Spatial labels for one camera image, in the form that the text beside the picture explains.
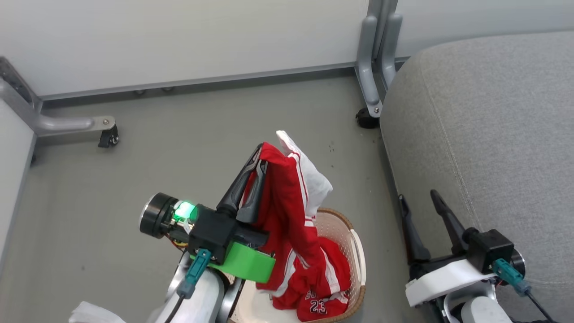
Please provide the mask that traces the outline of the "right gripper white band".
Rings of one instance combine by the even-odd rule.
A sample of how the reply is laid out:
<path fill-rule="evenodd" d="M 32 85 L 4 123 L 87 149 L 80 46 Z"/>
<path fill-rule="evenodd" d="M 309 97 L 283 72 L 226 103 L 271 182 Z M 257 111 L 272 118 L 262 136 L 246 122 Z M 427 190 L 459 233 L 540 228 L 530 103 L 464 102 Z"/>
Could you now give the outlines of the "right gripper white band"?
<path fill-rule="evenodd" d="M 430 197 L 436 213 L 442 218 L 452 243 L 453 255 L 463 255 L 468 250 L 468 244 L 463 239 L 465 227 L 455 216 L 454 212 L 435 189 L 430 191 Z M 482 274 L 467 259 L 449 262 L 426 274 L 422 272 L 434 262 L 428 262 L 430 252 L 424 247 L 412 219 L 412 212 L 403 195 L 398 196 L 400 203 L 400 219 L 404 237 L 404 245 L 409 266 L 409 282 L 405 286 L 405 294 L 410 307 L 422 305 L 449 293 L 469 288 L 479 282 L 494 278 L 494 274 Z"/>

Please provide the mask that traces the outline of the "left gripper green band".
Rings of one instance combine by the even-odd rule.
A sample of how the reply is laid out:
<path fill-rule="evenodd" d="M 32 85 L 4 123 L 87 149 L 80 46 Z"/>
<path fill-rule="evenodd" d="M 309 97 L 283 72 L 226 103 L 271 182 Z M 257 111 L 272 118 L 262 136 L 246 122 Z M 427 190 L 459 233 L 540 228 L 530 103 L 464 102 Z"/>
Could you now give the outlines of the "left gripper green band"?
<path fill-rule="evenodd" d="M 236 217 L 242 223 L 258 221 L 267 172 L 267 161 L 260 160 L 262 145 L 259 144 L 252 152 L 217 205 L 217 211 Z M 254 178 L 248 196 L 244 198 L 244 204 L 239 208 L 252 173 Z M 225 259 L 220 262 L 213 256 L 210 267 L 236 278 L 265 284 L 269 281 L 275 266 L 275 258 L 262 251 L 268 239 L 268 231 L 241 224 L 227 248 Z"/>

